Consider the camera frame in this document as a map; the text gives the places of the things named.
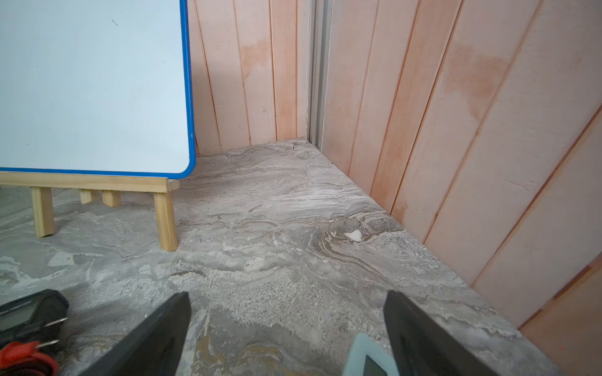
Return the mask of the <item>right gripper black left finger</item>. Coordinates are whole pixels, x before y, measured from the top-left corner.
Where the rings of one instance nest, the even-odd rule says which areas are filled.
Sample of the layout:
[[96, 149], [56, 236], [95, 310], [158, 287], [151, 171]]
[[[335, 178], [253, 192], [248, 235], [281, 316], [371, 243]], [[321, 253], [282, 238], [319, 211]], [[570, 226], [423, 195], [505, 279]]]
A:
[[83, 374], [174, 375], [190, 321], [189, 294], [176, 293]]

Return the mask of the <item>light blue calculator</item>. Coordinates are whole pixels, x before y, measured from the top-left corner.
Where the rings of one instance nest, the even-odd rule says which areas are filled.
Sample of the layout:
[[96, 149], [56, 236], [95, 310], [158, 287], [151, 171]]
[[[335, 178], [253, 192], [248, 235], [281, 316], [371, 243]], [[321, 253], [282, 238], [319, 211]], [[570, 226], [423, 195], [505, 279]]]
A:
[[342, 376], [399, 376], [394, 358], [368, 335], [359, 333], [348, 353]]

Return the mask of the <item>blue framed whiteboard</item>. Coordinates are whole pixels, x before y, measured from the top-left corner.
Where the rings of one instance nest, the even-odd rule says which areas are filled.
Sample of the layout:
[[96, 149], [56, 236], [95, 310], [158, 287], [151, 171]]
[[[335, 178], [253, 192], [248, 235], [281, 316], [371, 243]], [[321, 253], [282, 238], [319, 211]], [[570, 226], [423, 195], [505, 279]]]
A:
[[4, 1], [1, 169], [182, 179], [196, 164], [185, 1]]

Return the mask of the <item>small black multimeter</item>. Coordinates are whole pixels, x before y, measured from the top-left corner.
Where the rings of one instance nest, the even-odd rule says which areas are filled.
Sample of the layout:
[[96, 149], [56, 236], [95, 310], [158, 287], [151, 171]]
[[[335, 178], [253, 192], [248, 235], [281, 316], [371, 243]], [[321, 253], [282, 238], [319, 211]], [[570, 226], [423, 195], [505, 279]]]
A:
[[58, 374], [56, 354], [68, 308], [67, 299], [50, 289], [2, 305], [1, 374]]

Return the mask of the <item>wooden easel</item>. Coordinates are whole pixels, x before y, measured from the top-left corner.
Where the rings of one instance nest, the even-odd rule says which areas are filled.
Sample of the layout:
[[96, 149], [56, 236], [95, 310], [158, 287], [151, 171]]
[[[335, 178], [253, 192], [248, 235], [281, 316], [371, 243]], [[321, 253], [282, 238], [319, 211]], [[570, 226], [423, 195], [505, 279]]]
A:
[[178, 180], [160, 177], [122, 175], [84, 175], [42, 172], [2, 172], [1, 185], [31, 189], [34, 228], [38, 238], [55, 233], [52, 189], [77, 189], [85, 205], [101, 199], [111, 208], [121, 204], [122, 192], [154, 195], [160, 247], [168, 252], [178, 248], [172, 192], [180, 188]]

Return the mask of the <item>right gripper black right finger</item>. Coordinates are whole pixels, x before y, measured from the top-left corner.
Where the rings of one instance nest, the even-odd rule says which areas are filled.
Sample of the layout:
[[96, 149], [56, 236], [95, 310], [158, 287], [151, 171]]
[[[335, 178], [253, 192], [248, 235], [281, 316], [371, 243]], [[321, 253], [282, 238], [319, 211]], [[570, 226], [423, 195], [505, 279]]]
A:
[[412, 300], [390, 290], [383, 308], [400, 375], [495, 375]]

